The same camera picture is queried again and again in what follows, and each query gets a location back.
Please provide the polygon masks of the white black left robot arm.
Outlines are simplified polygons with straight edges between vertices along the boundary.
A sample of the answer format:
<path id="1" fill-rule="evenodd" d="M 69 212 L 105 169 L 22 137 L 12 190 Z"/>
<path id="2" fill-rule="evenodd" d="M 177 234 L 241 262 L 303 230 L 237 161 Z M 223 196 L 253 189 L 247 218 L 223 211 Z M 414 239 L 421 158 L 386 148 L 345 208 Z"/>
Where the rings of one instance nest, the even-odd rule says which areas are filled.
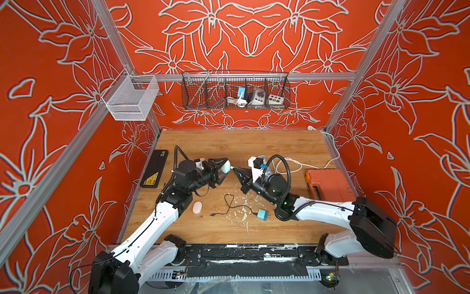
<path id="1" fill-rule="evenodd" d="M 91 294 L 136 294 L 165 265 L 185 260 L 186 242 L 167 236 L 155 242 L 177 221 L 202 187 L 221 185 L 231 170 L 228 158 L 174 160 L 171 178 L 155 201 L 154 211 L 124 242 L 111 252 L 100 252 L 91 265 Z"/>

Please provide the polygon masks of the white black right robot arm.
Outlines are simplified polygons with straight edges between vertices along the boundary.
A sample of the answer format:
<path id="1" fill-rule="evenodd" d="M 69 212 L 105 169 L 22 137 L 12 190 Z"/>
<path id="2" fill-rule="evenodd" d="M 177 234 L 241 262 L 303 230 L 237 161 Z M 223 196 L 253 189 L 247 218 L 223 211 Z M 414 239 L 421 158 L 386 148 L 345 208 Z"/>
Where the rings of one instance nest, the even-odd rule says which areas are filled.
<path id="1" fill-rule="evenodd" d="M 287 167 L 286 158 L 273 155 L 268 160 L 252 157 L 248 168 L 232 167 L 244 194 L 252 191 L 275 206 L 274 215 L 282 221 L 317 221 L 344 229 L 337 234 L 324 234 L 316 248 L 321 262 L 339 259 L 349 254 L 369 252 L 390 259 L 395 256 L 396 221 L 366 197 L 352 202 L 313 200 L 291 193 L 292 176 L 289 168 L 284 175 L 268 173 L 274 159 Z"/>

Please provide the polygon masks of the mint green earbuds case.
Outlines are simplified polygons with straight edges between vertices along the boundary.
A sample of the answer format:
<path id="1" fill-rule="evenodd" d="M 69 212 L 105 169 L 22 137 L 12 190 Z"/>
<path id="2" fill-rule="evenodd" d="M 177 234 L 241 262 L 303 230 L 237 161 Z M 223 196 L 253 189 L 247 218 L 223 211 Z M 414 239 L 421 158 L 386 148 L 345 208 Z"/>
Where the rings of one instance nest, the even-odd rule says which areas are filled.
<path id="1" fill-rule="evenodd" d="M 230 164 L 230 161 L 227 160 L 220 168 L 221 172 L 223 172 L 224 174 L 227 174 L 230 172 L 231 170 L 231 164 Z"/>

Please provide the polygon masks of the teal wall charger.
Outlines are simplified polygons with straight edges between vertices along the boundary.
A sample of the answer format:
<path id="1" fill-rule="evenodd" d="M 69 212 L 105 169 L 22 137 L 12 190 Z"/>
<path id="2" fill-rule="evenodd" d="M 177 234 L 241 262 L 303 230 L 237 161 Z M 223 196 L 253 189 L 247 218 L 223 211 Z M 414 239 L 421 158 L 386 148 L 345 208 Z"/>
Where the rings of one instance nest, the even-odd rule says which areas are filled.
<path id="1" fill-rule="evenodd" d="M 266 221 L 268 219 L 268 212 L 264 209 L 259 209 L 257 212 L 257 218 Z"/>

